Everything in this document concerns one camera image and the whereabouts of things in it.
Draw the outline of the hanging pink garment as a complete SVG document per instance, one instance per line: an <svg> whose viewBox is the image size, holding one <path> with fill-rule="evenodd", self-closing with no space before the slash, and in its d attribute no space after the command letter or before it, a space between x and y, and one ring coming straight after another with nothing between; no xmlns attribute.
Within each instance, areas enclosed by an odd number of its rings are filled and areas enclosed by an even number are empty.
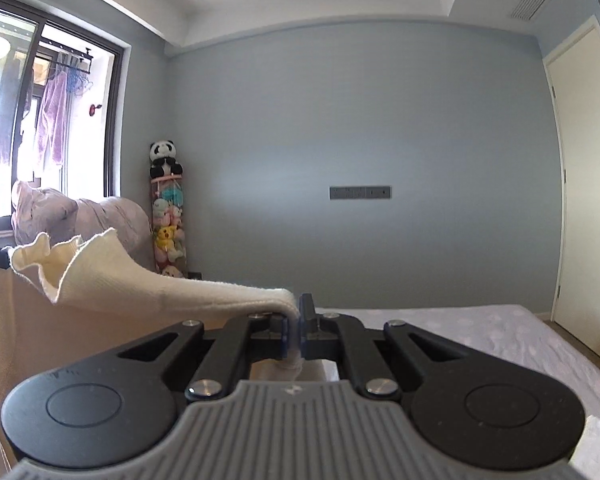
<svg viewBox="0 0 600 480"><path fill-rule="evenodd" d="M38 169L62 166L68 120L68 72L60 70L47 81L38 109L34 140L38 150Z"/></svg>

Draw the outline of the cream white door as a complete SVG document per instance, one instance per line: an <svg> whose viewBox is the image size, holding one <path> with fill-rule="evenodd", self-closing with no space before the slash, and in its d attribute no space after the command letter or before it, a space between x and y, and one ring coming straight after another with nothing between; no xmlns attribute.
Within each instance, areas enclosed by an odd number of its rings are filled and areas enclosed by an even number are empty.
<svg viewBox="0 0 600 480"><path fill-rule="evenodd" d="M562 248L552 319L600 357L600 22L544 60L562 165Z"/></svg>

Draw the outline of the panda plush toy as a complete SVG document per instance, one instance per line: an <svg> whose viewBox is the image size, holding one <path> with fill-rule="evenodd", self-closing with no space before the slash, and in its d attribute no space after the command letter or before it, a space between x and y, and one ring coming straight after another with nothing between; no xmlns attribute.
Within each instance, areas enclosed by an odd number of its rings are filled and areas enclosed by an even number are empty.
<svg viewBox="0 0 600 480"><path fill-rule="evenodd" d="M151 179L167 176L181 176L182 165L176 160L176 147L171 140L160 140L151 144L149 148Z"/></svg>

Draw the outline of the polka dot bed sheet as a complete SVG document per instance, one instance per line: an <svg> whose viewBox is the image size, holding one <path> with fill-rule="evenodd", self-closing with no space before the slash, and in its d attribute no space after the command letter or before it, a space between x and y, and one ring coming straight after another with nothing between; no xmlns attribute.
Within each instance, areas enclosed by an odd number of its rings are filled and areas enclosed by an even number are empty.
<svg viewBox="0 0 600 480"><path fill-rule="evenodd" d="M345 477L600 479L600 370L524 307L321 310L358 318L400 400L337 403Z"/></svg>

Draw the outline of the plush toy hanging organizer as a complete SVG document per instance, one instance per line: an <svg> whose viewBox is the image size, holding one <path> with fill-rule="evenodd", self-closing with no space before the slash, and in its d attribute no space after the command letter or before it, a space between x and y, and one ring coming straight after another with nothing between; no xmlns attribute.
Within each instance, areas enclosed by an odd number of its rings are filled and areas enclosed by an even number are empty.
<svg viewBox="0 0 600 480"><path fill-rule="evenodd" d="M171 278L186 278L182 177L172 174L151 180L150 199L156 271Z"/></svg>

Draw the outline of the grey wall switch panel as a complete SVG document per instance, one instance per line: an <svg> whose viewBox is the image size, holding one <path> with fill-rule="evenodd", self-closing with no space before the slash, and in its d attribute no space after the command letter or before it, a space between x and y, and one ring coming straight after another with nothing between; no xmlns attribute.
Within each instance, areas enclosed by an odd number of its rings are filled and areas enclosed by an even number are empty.
<svg viewBox="0 0 600 480"><path fill-rule="evenodd" d="M330 200L390 200L389 185L379 186L331 186Z"/></svg>

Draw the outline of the cream white sweater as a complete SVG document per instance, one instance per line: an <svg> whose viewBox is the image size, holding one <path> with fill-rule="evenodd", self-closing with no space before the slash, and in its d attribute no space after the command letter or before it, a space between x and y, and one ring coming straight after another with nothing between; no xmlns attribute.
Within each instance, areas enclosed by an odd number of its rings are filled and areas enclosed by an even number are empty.
<svg viewBox="0 0 600 480"><path fill-rule="evenodd" d="M0 270L0 411L12 387L36 372L189 318L220 327L271 310L299 322L288 290L155 274L131 258L115 230L58 244L41 233L8 256ZM0 415L0 479L15 463Z"/></svg>

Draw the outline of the black window frame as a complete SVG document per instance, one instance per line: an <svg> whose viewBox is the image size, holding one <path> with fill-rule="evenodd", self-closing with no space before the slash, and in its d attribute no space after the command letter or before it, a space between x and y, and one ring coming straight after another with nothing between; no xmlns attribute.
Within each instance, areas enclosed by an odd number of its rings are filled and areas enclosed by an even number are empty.
<svg viewBox="0 0 600 480"><path fill-rule="evenodd" d="M17 181L71 197L117 189L114 148L122 47L16 0L0 0L0 234L10 229ZM68 72L64 164L38 169L34 140L47 81Z"/></svg>

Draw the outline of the pink rolled duvet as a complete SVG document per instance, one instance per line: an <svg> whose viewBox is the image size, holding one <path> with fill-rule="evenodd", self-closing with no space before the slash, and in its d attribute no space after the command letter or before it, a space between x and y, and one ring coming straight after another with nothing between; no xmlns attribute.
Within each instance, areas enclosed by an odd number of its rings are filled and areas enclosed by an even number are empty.
<svg viewBox="0 0 600 480"><path fill-rule="evenodd" d="M76 235L89 240L114 228L134 261L154 270L149 218L132 200L117 196L99 202L74 200L52 188L31 188L27 182L17 181L12 187L12 206L12 232L18 245L32 243L42 232L55 245Z"/></svg>

